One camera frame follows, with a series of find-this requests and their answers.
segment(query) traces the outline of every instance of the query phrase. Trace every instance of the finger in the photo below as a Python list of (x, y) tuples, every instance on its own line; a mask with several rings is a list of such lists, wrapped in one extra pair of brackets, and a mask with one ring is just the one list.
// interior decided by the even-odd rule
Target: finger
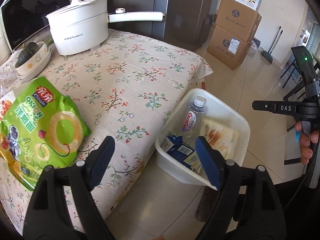
[(312, 150), (309, 147), (305, 147), (300, 145), (300, 152), (301, 152), (301, 158), (307, 158), (310, 159), (312, 157)]
[(298, 122), (295, 124), (295, 128), (296, 128), (297, 131), (301, 131), (301, 130), (302, 130), (301, 121), (298, 121)]
[(314, 131), (313, 133), (311, 133), (311, 141), (313, 143), (317, 143), (319, 139), (319, 131)]
[(307, 134), (301, 132), (300, 133), (300, 145), (304, 147), (308, 147), (310, 145), (310, 138)]
[(301, 157), (301, 163), (303, 165), (307, 165), (309, 163), (309, 159), (308, 158), (304, 158), (304, 157)]

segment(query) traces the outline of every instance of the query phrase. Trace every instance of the pot lid knob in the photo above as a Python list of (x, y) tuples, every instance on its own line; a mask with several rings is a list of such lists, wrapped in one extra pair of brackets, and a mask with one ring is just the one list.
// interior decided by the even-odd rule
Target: pot lid knob
[(118, 8), (118, 9), (116, 9), (116, 13), (125, 13), (125, 9), (124, 8)]
[(71, 5), (77, 5), (79, 3), (81, 3), (81, 0), (70, 0), (71, 1)]

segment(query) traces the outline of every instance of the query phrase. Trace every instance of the pot lid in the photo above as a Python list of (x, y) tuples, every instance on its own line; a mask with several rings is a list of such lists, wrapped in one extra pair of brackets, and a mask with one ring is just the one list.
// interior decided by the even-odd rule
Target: pot lid
[(71, 3), (69, 5), (67, 5), (65, 7), (62, 7), (62, 8), (60, 8), (60, 9), (58, 9), (58, 10), (52, 12), (52, 13), (49, 13), (46, 17), (50, 18), (50, 17), (56, 16), (56, 15), (59, 15), (61, 13), (64, 13), (64, 12), (79, 8), (80, 6), (93, 4), (93, 3), (96, 3), (98, 1), (101, 1), (101, 0), (85, 0), (85, 1), (71, 0)]

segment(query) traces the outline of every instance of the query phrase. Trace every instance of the broom handle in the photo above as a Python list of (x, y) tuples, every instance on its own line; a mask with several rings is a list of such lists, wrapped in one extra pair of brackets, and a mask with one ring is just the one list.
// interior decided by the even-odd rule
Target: broom handle
[(278, 30), (278, 32), (277, 32), (277, 35), (275, 36), (275, 39), (273, 40), (273, 43), (271, 44), (271, 46), (270, 46), (270, 49), (269, 49), (268, 53), (270, 53), (270, 51), (271, 51), (271, 49), (272, 49), (273, 44), (275, 44), (276, 38), (278, 37), (278, 34), (279, 34), (280, 30), (281, 30), (281, 26), (279, 27), (279, 30)]
[(281, 33), (280, 33), (280, 35), (279, 35), (279, 37), (278, 37), (278, 40), (277, 40), (277, 42), (276, 42), (275, 46), (273, 47), (272, 51), (270, 51), (270, 54), (273, 52), (273, 50), (274, 50), (274, 49), (275, 49), (275, 47), (277, 46), (278, 41), (279, 41), (279, 39), (280, 39), (280, 37), (281, 37), (282, 33), (283, 33), (283, 30), (281, 30)]

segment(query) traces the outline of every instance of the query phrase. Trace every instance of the bottle label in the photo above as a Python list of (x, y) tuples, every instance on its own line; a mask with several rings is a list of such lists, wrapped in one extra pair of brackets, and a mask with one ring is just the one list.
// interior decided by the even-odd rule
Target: bottle label
[(182, 131), (188, 131), (190, 130), (193, 125), (196, 123), (197, 117), (195, 115), (194, 112), (189, 111), (186, 117), (186, 120), (184, 121), (183, 127), (182, 127)]

